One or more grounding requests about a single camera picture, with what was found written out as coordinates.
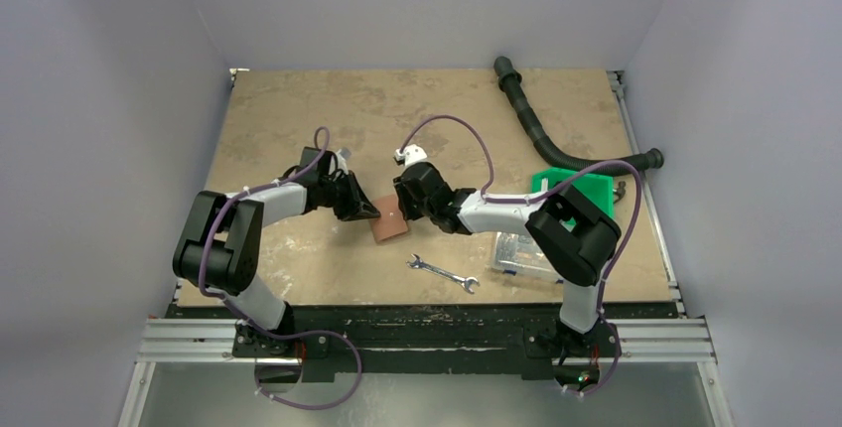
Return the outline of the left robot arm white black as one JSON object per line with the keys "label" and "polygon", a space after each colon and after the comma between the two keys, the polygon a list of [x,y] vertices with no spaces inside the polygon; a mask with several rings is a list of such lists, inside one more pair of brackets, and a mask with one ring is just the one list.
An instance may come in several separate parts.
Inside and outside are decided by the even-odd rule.
{"label": "left robot arm white black", "polygon": [[254,328],[258,344],[284,356],[296,343],[290,304],[272,293],[257,273],[262,230],[319,208],[340,221],[377,219],[346,159],[316,147],[281,178],[236,194],[199,192],[173,256],[173,271]]}

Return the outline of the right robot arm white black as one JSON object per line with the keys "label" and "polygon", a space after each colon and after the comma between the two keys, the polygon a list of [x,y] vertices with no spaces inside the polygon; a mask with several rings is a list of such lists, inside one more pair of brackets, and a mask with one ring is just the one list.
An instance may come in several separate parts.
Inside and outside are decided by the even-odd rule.
{"label": "right robot arm white black", "polygon": [[427,218],[449,234],[500,232],[530,238],[563,281],[553,344],[562,357],[618,358],[619,335],[603,312],[605,276],[622,231],[570,184],[520,197],[453,189],[431,163],[408,166],[393,181],[405,219]]}

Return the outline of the brown leather card holder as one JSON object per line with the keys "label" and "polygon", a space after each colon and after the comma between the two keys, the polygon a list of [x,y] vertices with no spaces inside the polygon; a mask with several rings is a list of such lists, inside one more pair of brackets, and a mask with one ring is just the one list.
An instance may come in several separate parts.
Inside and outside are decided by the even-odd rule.
{"label": "brown leather card holder", "polygon": [[370,229],[376,243],[383,243],[409,232],[409,226],[404,219],[396,195],[389,195],[374,200],[373,205],[378,209],[380,217],[372,219]]}

